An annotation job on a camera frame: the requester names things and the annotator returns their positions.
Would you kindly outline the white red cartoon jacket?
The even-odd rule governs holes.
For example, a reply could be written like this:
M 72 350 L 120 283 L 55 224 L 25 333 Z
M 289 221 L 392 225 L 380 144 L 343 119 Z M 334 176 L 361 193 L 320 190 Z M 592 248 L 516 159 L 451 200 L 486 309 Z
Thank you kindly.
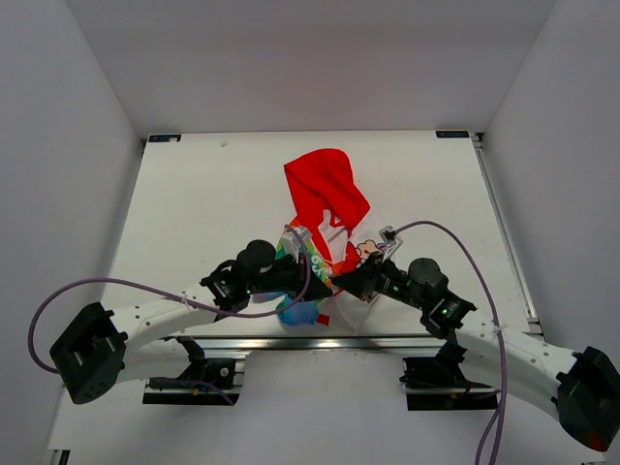
M 360 267 L 373 254 L 390 254 L 394 247 L 380 235 L 379 215 L 355 184 L 348 155 L 336 148 L 309 152 L 284 166 L 296 216 L 291 221 L 304 238 L 312 270 L 321 281 Z M 358 332 L 371 314 L 364 302 L 331 288 L 333 296 L 308 297 L 278 315 L 286 326 L 328 326 Z

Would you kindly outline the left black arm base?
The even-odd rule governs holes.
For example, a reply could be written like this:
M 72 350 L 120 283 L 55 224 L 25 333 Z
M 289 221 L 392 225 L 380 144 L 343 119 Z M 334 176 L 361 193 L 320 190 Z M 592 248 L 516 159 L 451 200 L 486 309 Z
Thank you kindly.
M 240 358 L 207 356 L 199 343 L 188 336 L 166 338 L 180 349 L 186 362 L 178 375 L 148 379 L 142 397 L 144 405 L 226 406 L 238 401 L 242 386 Z

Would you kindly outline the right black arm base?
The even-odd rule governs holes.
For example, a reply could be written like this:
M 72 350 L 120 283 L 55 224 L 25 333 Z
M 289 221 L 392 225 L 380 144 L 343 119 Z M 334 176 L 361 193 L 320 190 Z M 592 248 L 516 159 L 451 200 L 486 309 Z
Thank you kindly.
M 446 342 L 434 356 L 403 359 L 399 382 L 406 390 L 410 412 L 491 411 L 498 407 L 498 390 L 474 383 L 463 374 L 466 350 Z

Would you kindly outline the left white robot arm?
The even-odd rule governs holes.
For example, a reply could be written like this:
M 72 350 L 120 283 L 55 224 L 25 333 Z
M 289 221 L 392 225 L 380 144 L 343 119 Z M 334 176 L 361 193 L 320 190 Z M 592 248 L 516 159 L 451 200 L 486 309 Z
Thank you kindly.
M 292 304 L 332 295 L 312 268 L 305 246 L 278 256 L 257 239 L 232 260 L 178 294 L 132 308 L 109 310 L 100 302 L 83 307 L 52 344 L 49 355 L 72 401 L 92 402 L 116 384 L 151 380 L 156 388 L 213 392 L 232 404 L 234 363 L 208 358 L 185 331 L 226 318 L 246 318 L 253 295 L 280 294 Z

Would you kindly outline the right blue corner label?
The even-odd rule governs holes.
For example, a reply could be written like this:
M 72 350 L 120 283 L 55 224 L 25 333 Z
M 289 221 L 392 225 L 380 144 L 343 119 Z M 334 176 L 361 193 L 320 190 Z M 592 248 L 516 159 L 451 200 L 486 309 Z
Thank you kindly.
M 435 135 L 438 139 L 468 139 L 470 134 L 465 130 L 437 130 Z

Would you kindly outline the blue corner label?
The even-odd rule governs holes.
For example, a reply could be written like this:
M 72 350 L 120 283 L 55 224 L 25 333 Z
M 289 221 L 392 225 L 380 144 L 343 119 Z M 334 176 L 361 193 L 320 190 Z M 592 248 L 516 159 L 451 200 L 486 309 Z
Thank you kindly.
M 148 143 L 170 143 L 170 142 L 179 142 L 180 140 L 181 140 L 180 135 L 163 134 L 163 135 L 150 135 L 147 142 Z
M 435 135 L 438 139 L 468 139 L 470 134 L 465 130 L 437 130 Z

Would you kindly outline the left blue corner label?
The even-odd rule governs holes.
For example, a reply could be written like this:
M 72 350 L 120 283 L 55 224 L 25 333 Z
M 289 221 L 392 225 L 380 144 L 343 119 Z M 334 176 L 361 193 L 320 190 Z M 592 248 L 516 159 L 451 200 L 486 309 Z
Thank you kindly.
M 148 143 L 170 143 L 170 142 L 179 142 L 180 140 L 181 140 L 180 135 L 163 134 L 163 135 L 150 135 L 147 142 Z

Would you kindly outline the aluminium front rail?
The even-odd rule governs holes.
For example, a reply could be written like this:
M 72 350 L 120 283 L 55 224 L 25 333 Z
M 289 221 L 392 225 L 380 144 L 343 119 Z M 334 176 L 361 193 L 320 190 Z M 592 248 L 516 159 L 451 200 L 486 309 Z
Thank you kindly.
M 181 350 L 165 338 L 131 350 L 113 337 L 75 342 L 69 348 L 56 344 L 50 354 L 66 389 L 76 404 L 90 402 L 125 381 L 176 376 L 184 370 Z M 207 356 L 241 358 L 255 351 L 357 351 L 393 353 L 407 357 L 435 354 L 445 344 L 428 337 L 191 337 Z

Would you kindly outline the aluminium rail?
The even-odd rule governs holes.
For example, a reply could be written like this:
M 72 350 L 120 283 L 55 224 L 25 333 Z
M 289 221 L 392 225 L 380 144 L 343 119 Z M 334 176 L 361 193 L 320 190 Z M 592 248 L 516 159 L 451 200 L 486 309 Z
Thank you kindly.
M 113 337 L 75 342 L 69 348 L 56 344 L 50 354 L 66 389 L 76 404 L 90 402 L 125 381 L 176 376 L 184 370 L 181 350 L 165 338 L 131 350 Z M 393 353 L 407 357 L 435 354 L 445 344 L 428 337 L 191 337 L 207 356 L 241 358 L 255 351 L 357 351 Z
M 484 179 L 486 190 L 490 198 L 492 208 L 494 210 L 494 215 L 498 223 L 500 235 L 502 236 L 502 240 L 504 242 L 504 246 L 505 246 L 505 249 L 508 255 L 509 263 L 511 265 L 512 274 L 516 280 L 517 288 L 524 302 L 528 325 L 532 326 L 534 330 L 536 330 L 537 332 L 542 332 L 539 314 L 532 300 L 531 293 L 530 293 L 527 281 L 525 279 L 520 260 L 514 249 L 512 236 L 511 236 L 511 233 L 509 231 L 509 228 L 506 222 L 506 217 L 505 217 L 503 208 L 499 202 L 499 198 L 498 198 L 499 191 L 497 190 L 495 183 L 493 182 L 493 179 L 491 178 L 491 175 L 490 175 L 486 152 L 484 150 L 483 137 L 484 137 L 484 133 L 473 133 L 471 135 L 471 140 L 472 140 L 474 150 L 476 152 L 477 159 L 478 159 L 479 166 L 480 166 L 480 172 Z

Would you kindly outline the aluminium right side rail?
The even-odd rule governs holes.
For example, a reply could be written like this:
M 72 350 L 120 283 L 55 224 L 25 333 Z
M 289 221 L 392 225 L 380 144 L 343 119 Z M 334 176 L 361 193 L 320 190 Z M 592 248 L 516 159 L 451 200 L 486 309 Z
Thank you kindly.
M 499 202 L 499 198 L 498 198 L 499 191 L 497 190 L 495 183 L 493 182 L 493 179 L 491 178 L 491 175 L 490 175 L 486 152 L 484 150 L 483 137 L 484 137 L 484 133 L 473 133 L 471 135 L 471 140 L 472 140 L 474 150 L 476 152 L 477 159 L 478 159 L 479 166 L 480 166 L 480 172 L 484 179 L 486 190 L 490 198 L 492 208 L 494 210 L 494 215 L 498 223 L 500 235 L 502 236 L 502 240 L 504 242 L 504 246 L 505 246 L 505 249 L 508 255 L 509 263 L 511 265 L 512 274 L 516 280 L 517 288 L 524 302 L 528 325 L 532 326 L 534 330 L 536 330 L 537 332 L 542 332 L 539 314 L 532 300 L 531 293 L 530 293 L 527 281 L 525 279 L 520 260 L 514 249 L 512 236 L 511 236 L 511 233 L 509 231 L 509 228 L 506 222 L 506 217 L 505 217 L 503 208 Z

